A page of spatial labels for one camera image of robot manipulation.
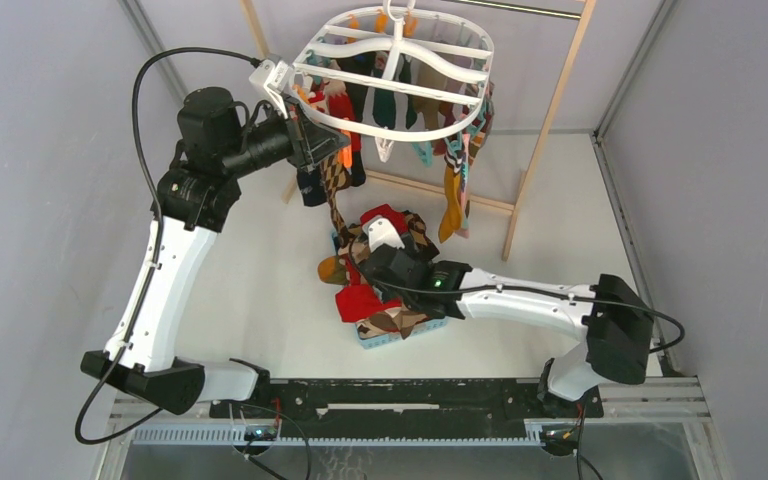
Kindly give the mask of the navy santa sock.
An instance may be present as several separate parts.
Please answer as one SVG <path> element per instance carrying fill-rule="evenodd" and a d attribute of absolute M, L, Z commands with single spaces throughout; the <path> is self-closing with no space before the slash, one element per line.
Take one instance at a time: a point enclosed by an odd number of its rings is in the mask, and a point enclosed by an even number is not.
<path fill-rule="evenodd" d="M 296 172 L 296 182 L 305 207 L 317 207 L 327 201 L 320 170 Z"/>

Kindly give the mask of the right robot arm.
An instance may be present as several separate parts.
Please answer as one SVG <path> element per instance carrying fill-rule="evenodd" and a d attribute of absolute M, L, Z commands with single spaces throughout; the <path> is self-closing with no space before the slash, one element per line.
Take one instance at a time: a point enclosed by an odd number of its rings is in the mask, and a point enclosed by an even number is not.
<path fill-rule="evenodd" d="M 506 320 L 574 340 L 541 376 L 538 402 L 549 415 L 565 415 L 597 385 L 640 385 L 647 378 L 653 314 L 618 276 L 603 274 L 595 284 L 546 284 L 461 262 L 426 261 L 386 245 L 356 266 L 384 299 L 399 299 L 430 318 Z"/>

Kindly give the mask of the white round clip hanger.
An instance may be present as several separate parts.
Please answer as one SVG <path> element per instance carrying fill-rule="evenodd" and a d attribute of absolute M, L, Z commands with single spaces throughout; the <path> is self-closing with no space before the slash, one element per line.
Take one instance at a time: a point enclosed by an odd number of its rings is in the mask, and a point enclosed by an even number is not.
<path fill-rule="evenodd" d="M 413 1 L 405 6 L 393 6 L 385 1 L 380 7 L 358 8 L 332 17 L 305 45 L 291 68 L 297 79 L 336 80 L 374 92 L 402 94 L 452 106 L 455 121 L 424 131 L 376 126 L 320 112 L 314 107 L 306 109 L 315 121 L 345 132 L 391 142 L 424 142 L 461 132 L 479 116 L 491 86 L 494 50 L 489 33 L 466 18 L 417 9 Z M 379 73 L 362 75 L 331 65 L 338 59 L 369 52 L 386 55 Z M 430 68 L 443 77 L 445 84 L 421 86 L 399 80 L 398 69 L 406 60 L 413 67 Z M 459 88 L 449 90 L 446 85 L 449 82 Z"/>

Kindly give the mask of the long red sock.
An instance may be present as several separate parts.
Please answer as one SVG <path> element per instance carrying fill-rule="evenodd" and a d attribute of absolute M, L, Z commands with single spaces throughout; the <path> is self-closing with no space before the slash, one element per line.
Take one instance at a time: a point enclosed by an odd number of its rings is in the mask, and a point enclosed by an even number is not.
<path fill-rule="evenodd" d="M 398 299 L 382 302 L 369 285 L 349 285 L 335 295 L 338 314 L 343 323 L 357 323 L 392 308 L 401 308 Z"/>

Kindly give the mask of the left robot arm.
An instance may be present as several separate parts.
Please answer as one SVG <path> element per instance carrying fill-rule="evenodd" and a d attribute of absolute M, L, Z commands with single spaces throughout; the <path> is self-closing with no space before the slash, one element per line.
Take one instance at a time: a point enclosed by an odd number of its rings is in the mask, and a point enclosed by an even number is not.
<path fill-rule="evenodd" d="M 298 100 L 280 99 L 278 111 L 259 105 L 267 113 L 259 123 L 242 121 L 245 105 L 221 87 L 184 99 L 182 137 L 154 190 L 137 284 L 106 345 L 83 355 L 84 374 L 173 414 L 214 401 L 234 401 L 250 417 L 270 409 L 273 392 L 260 382 L 267 371 L 237 359 L 187 360 L 175 345 L 197 272 L 241 196 L 239 179 L 281 161 L 312 170 L 350 144 L 348 135 L 312 120 Z"/>

